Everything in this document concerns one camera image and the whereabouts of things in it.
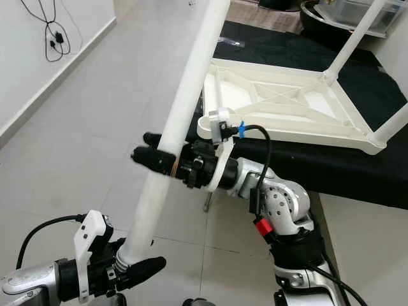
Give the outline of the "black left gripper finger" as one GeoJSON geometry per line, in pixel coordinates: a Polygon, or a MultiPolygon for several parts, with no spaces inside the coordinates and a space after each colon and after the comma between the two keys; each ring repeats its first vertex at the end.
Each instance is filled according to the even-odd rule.
{"type": "Polygon", "coordinates": [[[124,273],[125,284],[141,284],[166,268],[166,259],[163,256],[144,259],[129,266],[124,273]]]}

